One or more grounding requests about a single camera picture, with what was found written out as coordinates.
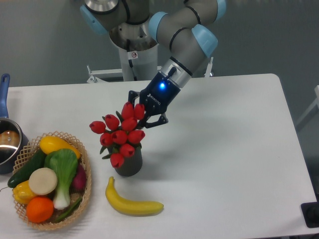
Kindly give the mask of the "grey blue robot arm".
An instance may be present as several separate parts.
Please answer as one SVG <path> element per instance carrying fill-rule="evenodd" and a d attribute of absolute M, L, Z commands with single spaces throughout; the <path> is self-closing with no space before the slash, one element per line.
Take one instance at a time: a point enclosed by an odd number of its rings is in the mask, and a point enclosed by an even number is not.
<path fill-rule="evenodd" d="M 139 129 L 168 122 L 169 104 L 217 47 L 207 26 L 225 14 L 226 2 L 183 4 L 173 14 L 151 14 L 147 0 L 87 0 L 80 8 L 90 28 L 117 47 L 124 80 L 149 80 L 145 89 L 129 92 L 118 114 L 121 121 L 134 117 Z"/>

